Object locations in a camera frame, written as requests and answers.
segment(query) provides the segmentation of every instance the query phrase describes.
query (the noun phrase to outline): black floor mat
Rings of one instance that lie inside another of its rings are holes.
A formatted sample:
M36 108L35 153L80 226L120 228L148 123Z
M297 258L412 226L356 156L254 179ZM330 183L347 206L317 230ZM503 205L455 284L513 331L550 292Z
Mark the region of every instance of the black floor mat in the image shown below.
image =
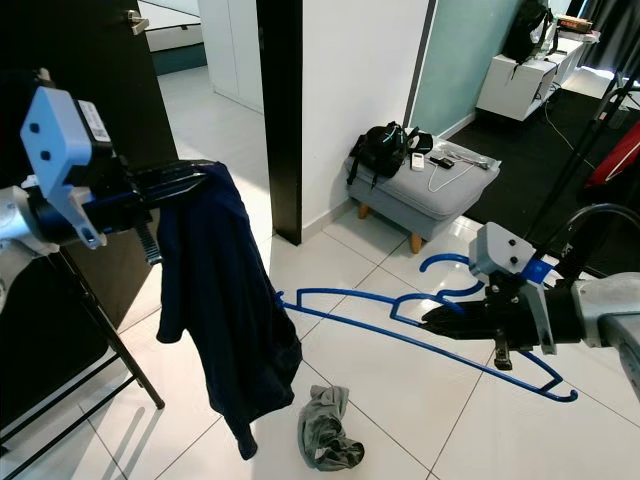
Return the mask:
M597 98L563 90L554 94L547 113L558 130L575 145L598 103ZM606 129L587 161L597 166L638 120L640 112L631 110L622 127ZM481 223L496 222L517 235L527 231L571 154L569 146L547 123L544 108L539 108L524 122L480 112L472 124L449 140L502 160L498 178L465 215ZM562 224L571 213L585 205L578 201L577 194L592 171L586 163L580 166L534 234L532 243L544 240L551 228ZM588 266L593 273L604 275L640 270L637 232L624 222L616 222Z

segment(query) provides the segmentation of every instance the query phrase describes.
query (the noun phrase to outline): wooden stool leg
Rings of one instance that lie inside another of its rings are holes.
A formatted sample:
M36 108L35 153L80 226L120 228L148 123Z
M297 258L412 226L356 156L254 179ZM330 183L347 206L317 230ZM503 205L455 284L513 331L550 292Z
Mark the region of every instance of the wooden stool leg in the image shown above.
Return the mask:
M411 252L419 253L420 249L422 248L422 237L417 233L412 233L409 243L411 245Z
M367 218L367 215L369 215L369 205L365 205L364 203L361 203L360 206L358 207L358 218L359 219Z

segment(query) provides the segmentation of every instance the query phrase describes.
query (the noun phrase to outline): white cabinet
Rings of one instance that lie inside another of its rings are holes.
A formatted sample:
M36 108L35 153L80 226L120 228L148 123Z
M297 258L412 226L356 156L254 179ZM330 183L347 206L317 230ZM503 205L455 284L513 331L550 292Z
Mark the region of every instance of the white cabinet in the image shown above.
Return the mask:
M524 120L562 85L578 62L582 43L558 40L558 50L541 60L528 60L518 66L515 60L496 55L482 85L476 107L516 120Z
M216 93L263 112L255 0L199 0L209 77Z

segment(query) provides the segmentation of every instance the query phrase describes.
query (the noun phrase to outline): door handle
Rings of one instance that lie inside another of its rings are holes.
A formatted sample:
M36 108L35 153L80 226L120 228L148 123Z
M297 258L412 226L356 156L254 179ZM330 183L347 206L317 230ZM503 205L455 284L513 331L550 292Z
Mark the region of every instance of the door handle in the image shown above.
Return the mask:
M140 35L149 26L149 19L142 18L137 10L127 11L127 20L134 35Z

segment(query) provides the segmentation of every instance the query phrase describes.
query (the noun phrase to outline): dark door frame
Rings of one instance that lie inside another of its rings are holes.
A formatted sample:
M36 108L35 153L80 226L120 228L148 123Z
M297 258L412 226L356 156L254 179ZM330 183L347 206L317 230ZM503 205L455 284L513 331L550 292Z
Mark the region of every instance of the dark door frame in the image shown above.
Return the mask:
M302 0L256 0L273 227L302 242Z

